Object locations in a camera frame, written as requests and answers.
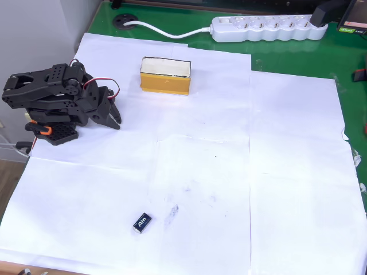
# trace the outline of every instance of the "white cable on floor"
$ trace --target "white cable on floor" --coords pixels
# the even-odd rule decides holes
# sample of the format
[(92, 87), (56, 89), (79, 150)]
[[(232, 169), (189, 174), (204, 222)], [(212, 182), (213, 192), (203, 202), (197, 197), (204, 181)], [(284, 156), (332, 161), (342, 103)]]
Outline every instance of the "white cable on floor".
[(130, 22), (127, 22), (127, 23), (124, 24), (124, 26), (129, 26), (129, 25), (141, 25), (141, 26), (147, 27), (149, 29), (155, 30), (157, 33), (163, 34), (166, 37), (174, 38), (174, 39), (179, 39), (179, 38), (184, 38), (184, 37), (187, 37), (187, 36), (192, 36), (193, 34), (196, 34), (196, 33), (210, 33), (210, 31), (211, 31), (211, 27), (202, 27), (201, 29), (193, 30), (192, 32), (181, 34), (180, 36), (174, 36), (172, 34), (164, 32), (163, 30), (160, 30), (157, 27), (154, 27), (152, 25), (149, 25), (149, 24), (147, 24), (145, 22), (141, 22), (141, 21), (130, 21)]
[(28, 158), (29, 156), (23, 152), (21, 152), (20, 150), (16, 149), (16, 147), (13, 145), (14, 143), (10, 143), (3, 135), (0, 134), (0, 137), (2, 137), (3, 140), (5, 140), (6, 144), (5, 145), (9, 145), (9, 146), (12, 146), (14, 148), (14, 150), (22, 155), (22, 156), (25, 156), (26, 158)]

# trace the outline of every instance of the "white paper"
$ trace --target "white paper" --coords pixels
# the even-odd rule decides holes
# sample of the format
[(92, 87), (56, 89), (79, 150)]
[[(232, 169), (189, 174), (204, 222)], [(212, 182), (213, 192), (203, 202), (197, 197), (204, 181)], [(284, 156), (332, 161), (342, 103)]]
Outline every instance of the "white paper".
[(253, 275), (364, 275), (367, 224), (358, 182), (258, 174), (251, 183)]
[[(31, 158), (0, 227), (0, 257), (88, 274), (243, 274), (246, 145), (173, 137), (145, 173)], [(137, 234), (143, 212), (153, 220)]]
[[(102, 42), (103, 46), (100, 46), (98, 41), (81, 44), (76, 57), (81, 62), (84, 60), (88, 73), (93, 76), (112, 74), (120, 87), (125, 87), (115, 101), (123, 120), (121, 129), (117, 131), (89, 121), (87, 126), (76, 128), (79, 138), (73, 142), (50, 146), (48, 142), (38, 140), (32, 156), (109, 168), (147, 170), (154, 161), (157, 141), (171, 135), (216, 141), (248, 139), (251, 56), (184, 47), (122, 44), (132, 53), (126, 55), (123, 50), (116, 57), (115, 52), (107, 50), (108, 45), (114, 48), (114, 43)], [(104, 57), (99, 59), (95, 57), (96, 53)], [(144, 56), (190, 60), (190, 95), (142, 91), (139, 72)]]
[(250, 83), (251, 274), (364, 274), (367, 221), (334, 81)]
[[(90, 121), (72, 142), (37, 141), (0, 226), (0, 259), (88, 274), (246, 273), (251, 57), (121, 42), (117, 52), (92, 38), (76, 58), (119, 82), (121, 129)], [(190, 60), (190, 96), (142, 91), (144, 56)], [(137, 234), (143, 212), (153, 219)]]

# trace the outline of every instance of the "wooden floor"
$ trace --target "wooden floor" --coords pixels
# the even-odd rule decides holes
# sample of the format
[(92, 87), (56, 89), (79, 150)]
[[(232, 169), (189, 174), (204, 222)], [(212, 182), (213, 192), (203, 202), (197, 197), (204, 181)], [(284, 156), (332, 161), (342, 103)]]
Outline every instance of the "wooden floor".
[(23, 173), (25, 163), (0, 160), (0, 221)]

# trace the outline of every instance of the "green desk surface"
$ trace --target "green desk surface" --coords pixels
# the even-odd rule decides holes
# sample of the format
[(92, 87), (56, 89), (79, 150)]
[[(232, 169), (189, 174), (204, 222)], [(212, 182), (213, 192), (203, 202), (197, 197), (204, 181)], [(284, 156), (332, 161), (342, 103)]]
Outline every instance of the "green desk surface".
[[(119, 30), (112, 25), (113, 18), (131, 13), (140, 21), (147, 22), (171, 34), (182, 34), (208, 27), (216, 16), (228, 15), (211, 11), (171, 9), (122, 4), (112, 10), (111, 4), (102, 3), (89, 28), (90, 33), (107, 36), (179, 42), (191, 48), (221, 50), (223, 52), (252, 55), (252, 70), (272, 73), (295, 74), (335, 79), (346, 124), (345, 133), (350, 145), (362, 156), (357, 167), (358, 179), (367, 185), (367, 82), (352, 82), (352, 73), (364, 68), (367, 41), (355, 34), (340, 33), (337, 24), (329, 24), (325, 36), (319, 41), (259, 41), (218, 43), (208, 33), (200, 33), (180, 40), (164, 37), (146, 27)], [(367, 211), (367, 194), (362, 193)]]

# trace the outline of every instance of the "white power strip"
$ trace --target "white power strip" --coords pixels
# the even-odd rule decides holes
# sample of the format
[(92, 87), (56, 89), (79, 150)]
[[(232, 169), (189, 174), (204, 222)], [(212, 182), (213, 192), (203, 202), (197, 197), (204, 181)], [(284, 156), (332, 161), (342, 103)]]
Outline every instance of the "white power strip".
[(319, 40), (327, 25), (315, 27), (310, 18), (311, 15), (216, 17), (210, 33), (217, 42)]

